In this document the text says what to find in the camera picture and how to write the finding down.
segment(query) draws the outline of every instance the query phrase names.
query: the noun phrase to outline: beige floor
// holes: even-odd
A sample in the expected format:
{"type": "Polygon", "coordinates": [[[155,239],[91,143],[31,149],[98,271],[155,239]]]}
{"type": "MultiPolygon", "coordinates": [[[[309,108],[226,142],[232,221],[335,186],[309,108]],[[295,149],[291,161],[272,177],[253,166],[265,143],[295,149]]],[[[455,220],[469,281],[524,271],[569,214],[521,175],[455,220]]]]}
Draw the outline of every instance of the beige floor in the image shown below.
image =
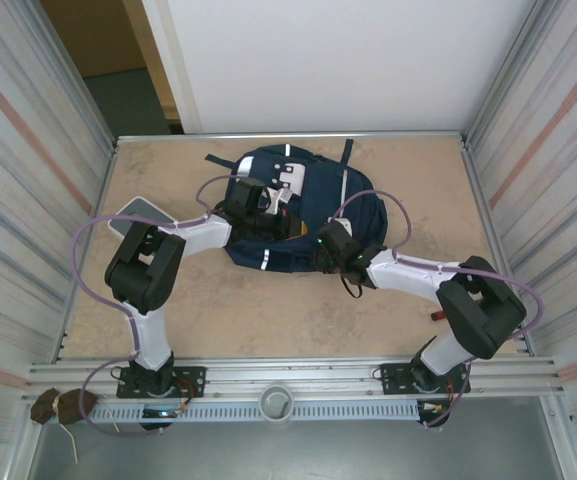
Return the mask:
{"type": "MultiPolygon", "coordinates": [[[[261,140],[181,140],[125,143],[119,150],[103,213],[115,213],[142,195],[178,220],[202,213],[197,188],[227,173],[205,161],[207,153],[236,160],[261,140]]],[[[294,139],[298,146],[339,158],[343,139],[294,139]]],[[[437,260],[490,257],[455,139],[359,138],[353,167],[376,188],[397,195],[413,219],[413,235],[402,253],[437,260]]],[[[223,196],[225,182],[211,185],[205,200],[223,196]]],[[[404,233],[396,207],[387,202],[386,243],[404,233]]],[[[98,228],[84,278],[110,297],[103,272],[119,240],[98,228]]],[[[281,274],[235,266],[223,250],[182,263],[166,305],[169,342],[177,356],[326,356],[415,353],[447,328],[429,315],[435,305],[395,291],[366,291],[352,299],[338,276],[281,274]]],[[[131,350],[122,315],[78,296],[63,355],[112,356],[131,350]]]]}

